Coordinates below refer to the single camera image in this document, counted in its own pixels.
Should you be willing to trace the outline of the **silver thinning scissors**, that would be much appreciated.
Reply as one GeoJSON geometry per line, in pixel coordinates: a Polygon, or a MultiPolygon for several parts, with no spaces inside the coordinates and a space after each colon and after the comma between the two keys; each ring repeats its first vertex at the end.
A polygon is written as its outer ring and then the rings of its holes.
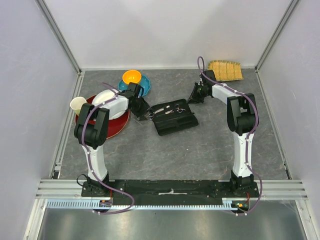
{"type": "Polygon", "coordinates": [[[154,116],[155,116],[156,114],[162,112],[163,110],[164,110],[164,108],[162,107],[162,108],[160,108],[160,109],[157,109],[157,110],[153,111],[154,116]]]}

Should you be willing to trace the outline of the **silver scissors with black blades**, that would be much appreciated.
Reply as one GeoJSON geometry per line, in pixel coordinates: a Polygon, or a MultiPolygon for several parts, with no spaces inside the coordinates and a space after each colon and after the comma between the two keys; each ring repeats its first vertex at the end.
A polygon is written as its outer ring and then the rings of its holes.
{"type": "Polygon", "coordinates": [[[165,112],[165,114],[167,115],[167,114],[171,114],[171,113],[183,113],[184,111],[186,111],[186,109],[180,108],[180,105],[179,105],[179,104],[176,104],[176,105],[174,106],[174,109],[167,110],[167,111],[165,112]]]}

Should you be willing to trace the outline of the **black zipper tool case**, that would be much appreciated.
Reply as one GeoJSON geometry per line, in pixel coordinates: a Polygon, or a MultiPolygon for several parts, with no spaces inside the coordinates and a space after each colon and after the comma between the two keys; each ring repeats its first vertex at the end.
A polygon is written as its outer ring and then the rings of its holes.
{"type": "Polygon", "coordinates": [[[151,108],[153,111],[164,108],[164,110],[157,113],[152,120],[159,136],[173,134],[199,125],[196,116],[191,111],[187,100],[184,98],[160,103],[151,108]],[[186,109],[186,111],[182,113],[174,112],[165,114],[166,111],[174,109],[176,104],[179,104],[180,108],[186,109]]]}

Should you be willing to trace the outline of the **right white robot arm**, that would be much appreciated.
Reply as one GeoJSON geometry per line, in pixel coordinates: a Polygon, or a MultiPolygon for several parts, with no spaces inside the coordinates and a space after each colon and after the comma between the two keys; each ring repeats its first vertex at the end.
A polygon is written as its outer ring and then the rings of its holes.
{"type": "Polygon", "coordinates": [[[208,96],[226,104],[226,121],[234,139],[234,163],[229,183],[224,189],[235,197],[257,197],[257,183],[251,164],[252,141],[259,124],[259,116],[252,93],[241,93],[216,80],[213,70],[200,72],[200,82],[187,100],[190,104],[203,103],[208,96]]]}

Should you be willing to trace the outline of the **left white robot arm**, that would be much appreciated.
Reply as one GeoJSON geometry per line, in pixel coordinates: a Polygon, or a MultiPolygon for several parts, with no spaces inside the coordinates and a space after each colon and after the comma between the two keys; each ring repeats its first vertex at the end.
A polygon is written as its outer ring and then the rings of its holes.
{"type": "Polygon", "coordinates": [[[108,83],[106,90],[96,95],[92,103],[84,103],[78,115],[74,136],[81,144],[88,165],[87,186],[99,197],[110,191],[109,173],[105,165],[103,145],[107,140],[109,120],[131,111],[139,120],[147,120],[153,114],[144,100],[144,88],[137,83],[129,83],[127,89],[119,91],[108,83]]]}

